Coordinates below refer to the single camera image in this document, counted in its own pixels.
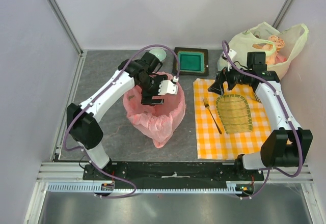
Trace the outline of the pink plastic trash bag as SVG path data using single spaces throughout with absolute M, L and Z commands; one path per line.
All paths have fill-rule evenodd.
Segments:
M 142 105 L 138 86 L 123 96 L 126 117 L 137 130 L 153 140 L 156 148 L 162 148 L 168 142 L 185 116 L 185 94 L 181 85 L 177 85 L 178 93 L 163 95 L 161 105 Z

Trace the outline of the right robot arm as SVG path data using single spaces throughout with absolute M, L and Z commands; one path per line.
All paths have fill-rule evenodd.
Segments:
M 230 56 L 224 53 L 228 65 L 219 71 L 209 92 L 223 96 L 224 83 L 230 91 L 236 85 L 249 85 L 265 109 L 271 133 L 261 146 L 260 151 L 241 154 L 236 159 L 233 174 L 245 180 L 252 170 L 276 169 L 287 177 L 294 178 L 302 170 L 313 135 L 303 129 L 292 115 L 282 94 L 280 79 L 275 71 L 268 71 L 264 52 L 248 52 L 247 68 L 239 69 Z M 296 167 L 294 174 L 285 173 L 284 167 Z

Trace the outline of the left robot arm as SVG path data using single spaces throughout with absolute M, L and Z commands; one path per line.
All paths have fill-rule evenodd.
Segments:
M 163 104 L 158 98 L 160 83 L 167 79 L 166 75 L 158 75 L 162 62 L 154 54 L 146 52 L 140 59 L 123 61 L 111 79 L 95 94 L 79 105 L 71 103 L 66 110 L 66 134 L 85 150 L 90 160 L 96 165 L 94 174 L 101 180 L 112 174 L 109 165 L 111 159 L 102 145 L 103 131 L 99 122 L 105 113 L 127 91 L 134 87 L 141 89 L 142 105 L 154 106 Z

